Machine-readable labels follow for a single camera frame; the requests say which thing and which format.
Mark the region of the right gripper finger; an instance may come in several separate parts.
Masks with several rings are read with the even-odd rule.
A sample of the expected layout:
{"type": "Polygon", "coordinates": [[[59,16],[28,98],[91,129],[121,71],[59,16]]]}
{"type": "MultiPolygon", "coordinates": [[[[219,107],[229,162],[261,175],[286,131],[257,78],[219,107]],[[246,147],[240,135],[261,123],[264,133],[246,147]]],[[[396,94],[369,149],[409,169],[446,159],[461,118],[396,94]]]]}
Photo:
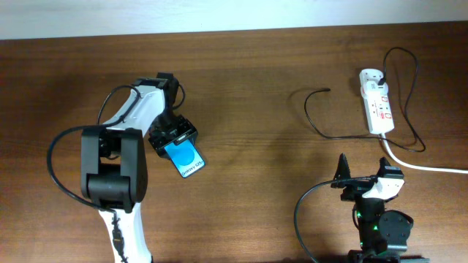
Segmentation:
{"type": "Polygon", "coordinates": [[[350,168],[347,162],[347,158],[344,153],[341,153],[339,156],[339,162],[337,165],[337,169],[335,175],[333,177],[334,180],[345,180],[350,179],[350,168]]]}
{"type": "Polygon", "coordinates": [[[377,171],[377,176],[378,177],[385,177],[386,175],[391,173],[391,165],[389,161],[385,158],[382,157],[380,159],[380,167],[377,171]]]}

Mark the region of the blue screen Galaxy smartphone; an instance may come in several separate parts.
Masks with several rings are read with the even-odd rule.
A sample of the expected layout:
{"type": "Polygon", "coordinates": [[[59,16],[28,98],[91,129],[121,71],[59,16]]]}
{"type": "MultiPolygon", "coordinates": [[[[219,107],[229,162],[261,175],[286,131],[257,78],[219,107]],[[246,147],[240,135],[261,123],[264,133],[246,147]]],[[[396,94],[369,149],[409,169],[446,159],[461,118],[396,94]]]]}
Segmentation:
{"type": "Polygon", "coordinates": [[[182,178],[190,177],[205,166],[202,156],[190,140],[179,145],[170,143],[165,151],[182,178]]]}

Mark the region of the white power strip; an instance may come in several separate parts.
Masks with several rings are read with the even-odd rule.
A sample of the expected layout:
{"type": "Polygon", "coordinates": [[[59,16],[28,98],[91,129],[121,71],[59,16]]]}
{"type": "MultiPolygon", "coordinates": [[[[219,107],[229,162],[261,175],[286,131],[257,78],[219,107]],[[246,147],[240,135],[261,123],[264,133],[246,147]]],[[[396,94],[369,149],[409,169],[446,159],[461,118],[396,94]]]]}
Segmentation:
{"type": "MultiPolygon", "coordinates": [[[[361,85],[370,80],[376,81],[379,84],[382,78],[383,73],[378,69],[363,69],[359,74],[361,85]]],[[[385,134],[394,129],[388,95],[373,96],[368,99],[363,98],[363,104],[371,134],[385,134]]]]}

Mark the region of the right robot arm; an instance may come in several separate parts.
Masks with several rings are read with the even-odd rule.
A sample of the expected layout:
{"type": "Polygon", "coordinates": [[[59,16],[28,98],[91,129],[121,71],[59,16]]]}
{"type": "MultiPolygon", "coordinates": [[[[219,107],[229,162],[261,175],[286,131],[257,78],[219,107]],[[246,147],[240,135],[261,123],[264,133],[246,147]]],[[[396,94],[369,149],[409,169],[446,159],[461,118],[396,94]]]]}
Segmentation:
{"type": "Polygon", "coordinates": [[[382,157],[376,174],[353,178],[344,154],[339,156],[332,188],[341,188],[341,200],[352,202],[352,219],[358,229],[360,249],[351,250],[349,262],[430,262],[422,256],[405,256],[414,219],[385,205],[404,185],[404,173],[382,157]]]}

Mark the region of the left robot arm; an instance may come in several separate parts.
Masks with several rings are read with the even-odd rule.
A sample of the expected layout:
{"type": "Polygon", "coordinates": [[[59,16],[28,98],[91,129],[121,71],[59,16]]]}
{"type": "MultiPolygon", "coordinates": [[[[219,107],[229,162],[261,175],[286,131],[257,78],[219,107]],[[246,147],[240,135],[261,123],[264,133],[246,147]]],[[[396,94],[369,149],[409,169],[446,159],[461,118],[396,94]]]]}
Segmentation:
{"type": "Polygon", "coordinates": [[[202,169],[205,161],[195,147],[197,129],[174,112],[183,87],[173,74],[138,78],[130,90],[111,119],[83,130],[80,187],[99,209],[115,261],[152,262],[141,216],[148,187],[144,142],[169,159],[183,178],[202,169]]]}

